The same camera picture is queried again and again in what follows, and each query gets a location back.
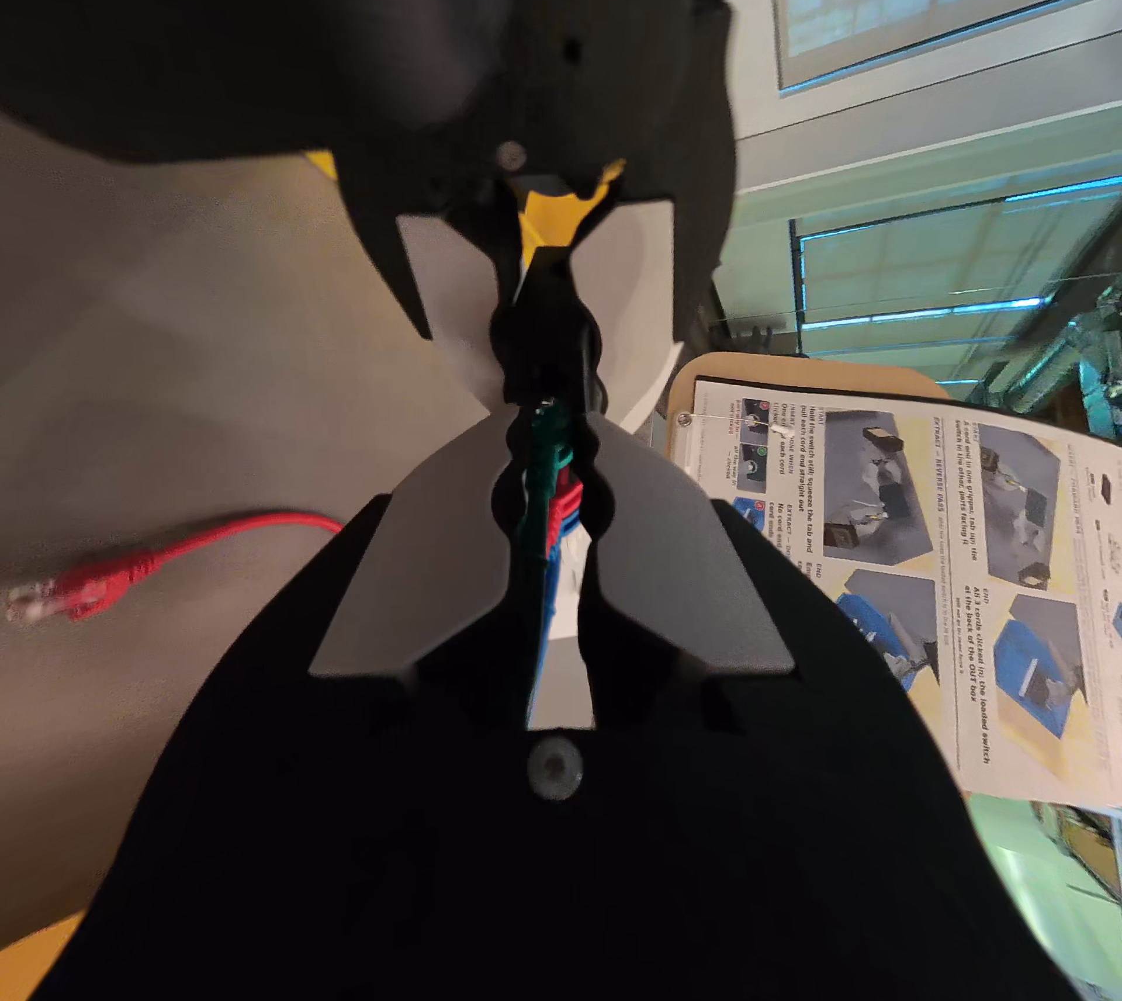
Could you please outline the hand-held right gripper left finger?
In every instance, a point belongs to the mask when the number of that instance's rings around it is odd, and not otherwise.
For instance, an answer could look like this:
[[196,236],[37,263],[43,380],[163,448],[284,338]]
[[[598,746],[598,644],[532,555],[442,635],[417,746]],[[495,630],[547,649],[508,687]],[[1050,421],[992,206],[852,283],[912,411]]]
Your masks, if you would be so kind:
[[311,660],[314,678],[393,677],[507,595],[526,513],[498,410],[419,463],[384,517]]

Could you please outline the black ethernet port box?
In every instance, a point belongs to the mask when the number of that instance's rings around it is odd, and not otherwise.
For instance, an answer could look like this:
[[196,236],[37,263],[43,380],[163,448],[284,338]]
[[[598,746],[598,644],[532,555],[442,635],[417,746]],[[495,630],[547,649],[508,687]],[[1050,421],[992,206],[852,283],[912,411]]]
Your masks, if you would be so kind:
[[489,329],[508,404],[557,402],[575,414],[608,408],[599,375],[602,335],[578,293],[575,250],[542,246],[516,296],[497,308]]

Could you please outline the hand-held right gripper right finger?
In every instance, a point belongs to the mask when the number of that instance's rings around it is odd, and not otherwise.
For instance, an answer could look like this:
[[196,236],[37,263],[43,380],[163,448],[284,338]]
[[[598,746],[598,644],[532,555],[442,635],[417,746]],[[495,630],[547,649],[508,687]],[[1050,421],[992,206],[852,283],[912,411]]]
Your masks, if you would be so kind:
[[611,515],[591,545],[585,618],[599,602],[709,673],[792,674],[794,658],[705,490],[604,415],[586,421]]

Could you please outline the printed instruction sheet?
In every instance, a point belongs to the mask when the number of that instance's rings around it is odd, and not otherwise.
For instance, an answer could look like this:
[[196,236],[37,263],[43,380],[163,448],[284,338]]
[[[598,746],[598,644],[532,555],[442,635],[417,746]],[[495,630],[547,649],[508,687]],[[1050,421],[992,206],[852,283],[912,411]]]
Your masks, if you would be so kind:
[[1119,444],[716,376],[670,434],[864,635],[968,791],[1120,809]]

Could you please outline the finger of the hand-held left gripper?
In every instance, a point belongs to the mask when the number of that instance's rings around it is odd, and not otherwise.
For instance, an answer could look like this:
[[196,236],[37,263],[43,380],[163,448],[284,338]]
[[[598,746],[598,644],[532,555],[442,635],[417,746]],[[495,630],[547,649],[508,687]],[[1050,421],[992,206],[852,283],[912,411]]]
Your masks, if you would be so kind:
[[497,411],[505,376],[491,325],[522,277],[518,223],[469,209],[455,218],[401,214],[398,230],[432,341],[459,383]]
[[683,342],[675,334],[675,208],[612,208],[574,248],[570,269],[600,336],[605,415],[622,428],[650,416]]

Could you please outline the yellow plastic bin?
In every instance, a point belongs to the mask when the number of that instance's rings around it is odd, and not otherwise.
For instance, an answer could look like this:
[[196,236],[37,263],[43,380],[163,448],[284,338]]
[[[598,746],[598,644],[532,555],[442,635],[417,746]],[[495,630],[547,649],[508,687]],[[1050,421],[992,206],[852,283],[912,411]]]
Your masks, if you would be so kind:
[[575,193],[550,195],[542,190],[517,191],[525,265],[533,260],[540,248],[573,245],[580,224],[607,197],[613,182],[625,173],[626,166],[625,160],[616,160],[605,167],[600,182],[590,197],[581,197]]
[[78,912],[2,949],[2,1000],[26,1000],[83,921]]

